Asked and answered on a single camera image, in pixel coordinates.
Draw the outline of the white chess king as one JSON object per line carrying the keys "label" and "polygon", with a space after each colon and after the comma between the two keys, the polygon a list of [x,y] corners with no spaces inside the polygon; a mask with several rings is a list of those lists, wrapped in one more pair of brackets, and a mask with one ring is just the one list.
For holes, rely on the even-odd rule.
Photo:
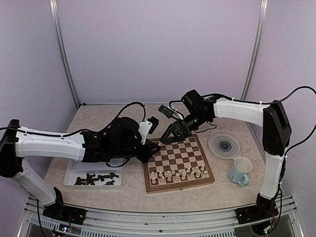
{"label": "white chess king", "polygon": [[174,176],[174,182],[180,182],[180,174],[179,173],[176,173],[175,176]]}

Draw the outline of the white chess queen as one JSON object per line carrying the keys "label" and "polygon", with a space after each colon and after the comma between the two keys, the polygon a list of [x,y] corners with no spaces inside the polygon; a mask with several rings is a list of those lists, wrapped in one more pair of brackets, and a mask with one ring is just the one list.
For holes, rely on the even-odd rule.
{"label": "white chess queen", "polygon": [[186,173],[186,171],[184,170],[184,171],[182,172],[182,174],[181,174],[181,180],[185,180],[186,177],[187,177],[187,173]]}

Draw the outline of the white chess corner rook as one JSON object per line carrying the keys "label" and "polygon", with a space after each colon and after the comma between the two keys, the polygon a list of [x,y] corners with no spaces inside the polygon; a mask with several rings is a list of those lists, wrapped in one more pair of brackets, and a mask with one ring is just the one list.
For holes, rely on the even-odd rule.
{"label": "white chess corner rook", "polygon": [[207,170],[203,171],[202,177],[207,177],[207,174],[208,174]]}

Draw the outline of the white plastic divided tray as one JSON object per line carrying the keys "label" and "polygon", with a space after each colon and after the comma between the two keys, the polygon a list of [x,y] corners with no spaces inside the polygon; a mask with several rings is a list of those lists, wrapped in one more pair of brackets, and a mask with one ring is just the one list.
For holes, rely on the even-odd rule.
{"label": "white plastic divided tray", "polygon": [[63,185],[69,189],[121,189],[123,159],[87,163],[70,160],[66,169]]}

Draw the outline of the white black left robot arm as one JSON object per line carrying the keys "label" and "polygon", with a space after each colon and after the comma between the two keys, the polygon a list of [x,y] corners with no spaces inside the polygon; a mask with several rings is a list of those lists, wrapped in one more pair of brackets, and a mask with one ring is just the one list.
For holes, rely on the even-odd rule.
{"label": "white black left robot arm", "polygon": [[141,123],[128,117],[115,118],[100,131],[81,129],[73,133],[45,132],[21,127],[13,119],[3,128],[0,140],[0,175],[16,181],[34,195],[56,218],[69,215],[61,192],[46,184],[29,166],[25,157],[66,158],[85,163],[113,159],[137,158],[142,163],[160,150],[147,136],[158,126],[159,120],[151,117]]}

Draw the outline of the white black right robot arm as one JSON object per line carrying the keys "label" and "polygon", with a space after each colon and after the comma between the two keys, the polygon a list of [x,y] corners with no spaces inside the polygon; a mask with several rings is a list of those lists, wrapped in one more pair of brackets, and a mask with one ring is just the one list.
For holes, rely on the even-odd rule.
{"label": "white black right robot arm", "polygon": [[261,129],[265,173],[252,214],[257,219],[265,218],[280,192],[292,133],[282,102],[242,101],[218,93],[202,96],[194,89],[188,91],[180,101],[188,110],[186,116],[170,105],[161,105],[158,109],[167,118],[174,119],[160,138],[163,144],[184,141],[201,125],[214,119],[238,120]]}

